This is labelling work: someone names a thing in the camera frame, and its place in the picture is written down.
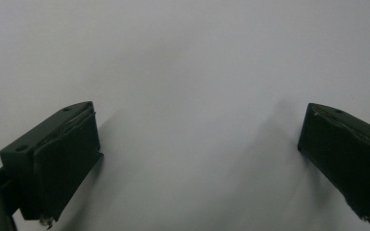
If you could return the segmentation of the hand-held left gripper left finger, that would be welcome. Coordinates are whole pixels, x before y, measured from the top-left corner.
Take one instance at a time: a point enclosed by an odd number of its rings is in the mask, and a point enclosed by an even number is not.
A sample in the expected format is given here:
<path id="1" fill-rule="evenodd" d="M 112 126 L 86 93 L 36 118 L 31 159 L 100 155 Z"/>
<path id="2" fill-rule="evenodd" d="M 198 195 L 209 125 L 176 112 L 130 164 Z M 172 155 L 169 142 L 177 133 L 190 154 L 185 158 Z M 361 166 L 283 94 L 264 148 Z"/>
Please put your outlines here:
<path id="1" fill-rule="evenodd" d="M 102 158 L 91 101 L 67 106 L 0 151 L 27 220 L 57 220 Z"/>

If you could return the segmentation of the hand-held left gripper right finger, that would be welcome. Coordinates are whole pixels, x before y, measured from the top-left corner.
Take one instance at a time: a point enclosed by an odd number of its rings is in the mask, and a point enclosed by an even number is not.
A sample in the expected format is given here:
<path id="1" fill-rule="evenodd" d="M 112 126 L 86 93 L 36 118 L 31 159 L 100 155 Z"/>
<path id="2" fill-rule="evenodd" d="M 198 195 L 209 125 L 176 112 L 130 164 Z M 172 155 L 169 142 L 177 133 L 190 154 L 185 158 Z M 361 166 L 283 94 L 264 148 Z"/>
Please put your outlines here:
<path id="1" fill-rule="evenodd" d="M 370 220 L 370 124 L 329 106 L 307 105 L 298 150 Z"/>

